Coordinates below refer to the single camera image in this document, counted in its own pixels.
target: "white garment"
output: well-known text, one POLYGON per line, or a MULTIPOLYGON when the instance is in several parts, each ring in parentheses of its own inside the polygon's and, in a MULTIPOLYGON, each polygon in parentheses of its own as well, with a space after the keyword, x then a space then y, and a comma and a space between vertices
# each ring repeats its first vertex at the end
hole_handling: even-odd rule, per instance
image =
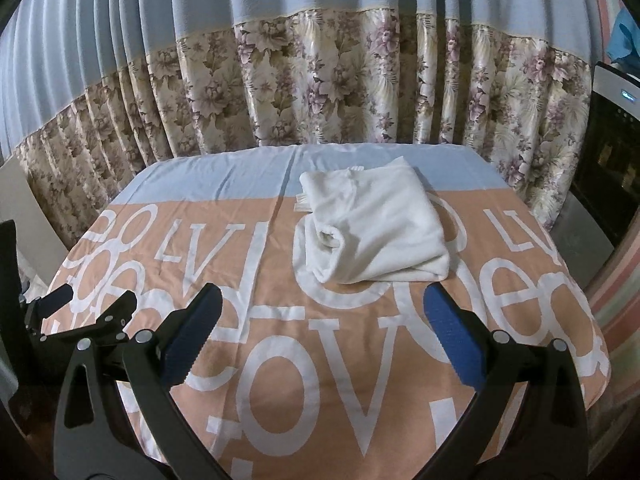
POLYGON ((404 157, 381 168, 307 171, 296 210, 319 282, 439 282, 449 252, 438 214, 404 157))

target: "blue gripper pad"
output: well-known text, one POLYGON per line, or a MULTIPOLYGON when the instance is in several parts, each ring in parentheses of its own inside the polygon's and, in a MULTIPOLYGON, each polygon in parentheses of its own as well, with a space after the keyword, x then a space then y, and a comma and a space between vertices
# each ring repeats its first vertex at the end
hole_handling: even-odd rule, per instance
POLYGON ((485 381, 484 354, 463 322, 460 307, 439 283, 426 288, 422 302, 424 314, 460 381, 476 391, 481 390, 485 381))
POLYGON ((222 314, 222 293, 207 283, 184 310, 174 310, 163 323, 175 323, 175 333, 164 348, 161 382, 170 388, 182 384, 209 334, 222 314))

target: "striped fabric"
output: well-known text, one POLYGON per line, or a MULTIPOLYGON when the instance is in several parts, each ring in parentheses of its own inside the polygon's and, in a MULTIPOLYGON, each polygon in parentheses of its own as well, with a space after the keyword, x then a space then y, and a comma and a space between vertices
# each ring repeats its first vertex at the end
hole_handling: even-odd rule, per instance
MULTIPOLYGON (((600 23, 602 24, 602 48, 607 49, 609 44, 609 38, 611 37, 611 31, 613 25, 616 23, 616 18, 620 9, 623 7, 622 0, 598 0, 598 8, 600 9, 600 23)), ((604 62, 611 63, 609 56, 606 52, 603 54, 604 62)))
POLYGON ((619 406, 640 394, 640 214, 607 265, 588 286, 611 359, 609 388, 619 406))

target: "floral pattern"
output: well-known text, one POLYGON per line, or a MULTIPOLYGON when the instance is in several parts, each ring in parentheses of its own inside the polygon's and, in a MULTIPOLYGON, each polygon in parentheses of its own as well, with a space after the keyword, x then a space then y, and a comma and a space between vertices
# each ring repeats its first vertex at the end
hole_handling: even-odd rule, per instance
POLYGON ((16 149, 71 247, 158 160, 310 142, 456 142, 550 228, 575 173, 587 62, 537 38, 391 9, 192 34, 90 86, 16 149))

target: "silver screw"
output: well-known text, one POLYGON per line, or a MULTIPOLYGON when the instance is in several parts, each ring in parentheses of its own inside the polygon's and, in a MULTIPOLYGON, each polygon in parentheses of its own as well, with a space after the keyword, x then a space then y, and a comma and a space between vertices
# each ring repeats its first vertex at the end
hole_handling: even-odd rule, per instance
POLYGON ((501 345, 504 345, 511 341, 511 336, 504 330, 496 330, 494 332, 494 341, 500 343, 501 345))
POLYGON ((86 350, 91 346, 91 340, 87 337, 83 337, 80 341, 78 341, 78 350, 86 350))
POLYGON ((138 343, 148 343, 151 341, 151 338, 154 336, 154 333, 151 330, 141 330, 136 334, 136 341, 138 343))
POLYGON ((567 349, 567 345, 562 339, 554 339, 554 348, 559 352, 564 352, 567 349))

